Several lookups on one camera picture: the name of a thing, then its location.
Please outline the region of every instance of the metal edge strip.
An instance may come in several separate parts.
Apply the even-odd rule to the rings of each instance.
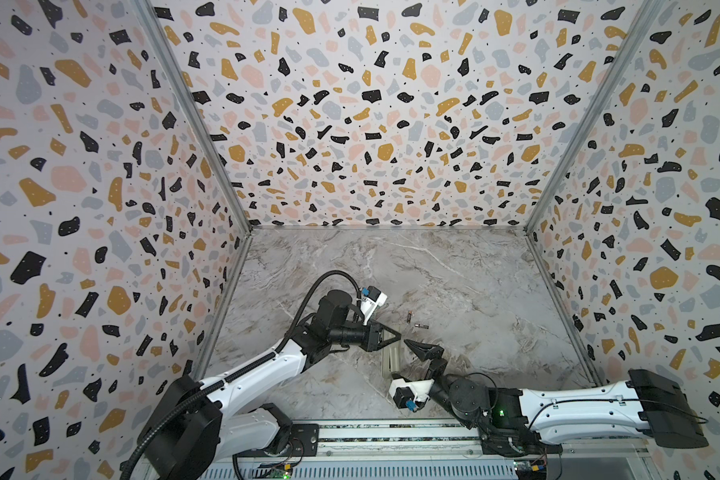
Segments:
[[[493,230],[522,231],[522,225],[453,225],[453,226],[421,226],[421,225],[254,225],[254,230]]]
[[[545,211],[552,201],[554,193],[562,183],[563,178],[565,178],[568,169],[576,161],[576,156],[584,146],[584,142],[595,126],[595,123],[600,118],[600,113],[604,110],[611,95],[616,91],[616,87],[624,74],[624,70],[632,62],[635,52],[637,52],[638,48],[642,45],[653,21],[659,15],[659,10],[664,6],[665,3],[661,0],[644,0],[643,5],[640,6],[640,10],[635,15],[632,25],[630,25],[626,39],[616,53],[614,64],[606,73],[603,83],[600,84],[600,88],[595,92],[595,96],[586,109],[578,129],[570,142],[568,142],[568,146],[565,152],[563,152],[560,162],[552,172],[549,181],[547,181],[547,186],[544,187],[544,191],[541,192],[541,197],[534,206],[534,211],[530,213],[530,218],[525,225],[526,232],[533,231],[541,221],[542,216],[545,215]]]
[[[163,29],[160,27],[160,22],[157,20],[155,9],[150,0],[131,0],[131,4],[136,9],[136,16],[138,17],[141,26],[144,27],[146,36],[149,42],[154,47],[155,57],[158,59],[160,64],[163,66],[163,71],[168,77],[168,82],[173,89],[173,93],[176,96],[176,101],[179,103],[181,110],[186,115],[187,121],[190,128],[195,133],[202,153],[208,159],[208,163],[211,166],[213,176],[216,177],[216,181],[219,184],[221,192],[224,194],[226,201],[230,204],[232,214],[237,222],[236,228],[240,232],[240,236],[249,236],[251,225],[245,215],[245,212],[237,200],[234,187],[230,183],[230,178],[227,177],[224,167],[221,165],[219,154],[216,152],[216,148],[213,146],[213,142],[210,139],[210,134],[206,129],[205,122],[200,118],[200,113],[195,108],[195,101],[192,99],[192,93],[189,87],[184,83],[184,79],[181,74],[179,64],[176,62],[176,58],[173,56],[172,49],[168,45],[168,39],[163,35]]]
[[[536,267],[538,267],[539,273],[541,273],[542,278],[544,278],[544,284],[547,286],[547,290],[552,297],[552,303],[557,310],[557,314],[560,316],[560,321],[563,322],[563,327],[565,328],[565,331],[568,334],[568,338],[570,339],[570,342],[574,347],[574,351],[576,351],[576,356],[579,357],[579,362],[581,362],[581,365],[584,367],[586,378],[596,386],[605,385],[604,380],[600,378],[600,375],[597,373],[597,369],[595,368],[592,359],[590,359],[586,354],[584,342],[581,340],[578,330],[568,317],[568,313],[563,306],[563,297],[560,296],[560,292],[557,291],[557,287],[554,285],[554,283],[552,283],[552,277],[550,276],[550,273],[547,271],[546,268],[544,268],[544,262],[541,259],[541,253],[538,251],[536,245],[528,236],[525,237],[525,241],[528,243],[530,253],[531,255],[533,255],[534,260],[536,261]]]
[[[205,378],[206,370],[208,370],[208,365],[210,364],[211,357],[213,356],[213,349],[216,347],[216,341],[219,339],[221,325],[224,323],[224,319],[226,318],[226,312],[230,308],[230,304],[232,303],[232,297],[235,294],[235,288],[237,288],[237,283],[240,281],[242,266],[246,262],[246,258],[248,257],[248,250],[252,242],[253,236],[249,235],[244,239],[242,245],[240,245],[240,248],[238,250],[235,250],[235,252],[238,254],[238,257],[235,260],[234,266],[232,267],[230,278],[226,282],[226,290],[224,290],[221,302],[219,302],[219,307],[216,309],[216,312],[213,313],[213,322],[211,323],[210,331],[208,332],[203,347],[197,356],[197,366],[192,373],[192,378],[194,378],[195,380]]]

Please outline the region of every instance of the patterned back wall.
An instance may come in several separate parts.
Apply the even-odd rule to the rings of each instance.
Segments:
[[[252,224],[524,224],[637,0],[155,0]]]
[[[720,2],[668,2],[533,238],[602,377],[649,368],[709,418],[656,450],[720,479]]]
[[[0,479],[112,478],[192,369],[229,206],[126,2],[0,1]]]

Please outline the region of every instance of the patterned side wall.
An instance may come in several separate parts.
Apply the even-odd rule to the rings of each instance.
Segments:
[[[709,418],[657,449],[665,478],[720,478],[720,2],[668,3],[533,232],[608,381],[648,368]]]
[[[238,241],[126,2],[0,0],[0,479],[112,478]]]
[[[155,0],[252,224],[524,224],[638,0]]]

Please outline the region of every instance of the gray marble surface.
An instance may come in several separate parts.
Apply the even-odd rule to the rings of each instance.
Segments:
[[[497,230],[257,230],[208,373],[274,345],[310,285],[333,269],[386,293],[375,319],[403,338],[441,345],[447,372],[482,371],[507,387],[590,386],[525,238]],[[345,279],[330,277],[306,312],[331,288],[352,293]],[[402,373],[423,378],[420,361],[403,352]],[[274,402],[292,418],[447,416],[434,402],[416,414],[397,410],[388,388],[381,352],[352,347],[256,403]]]

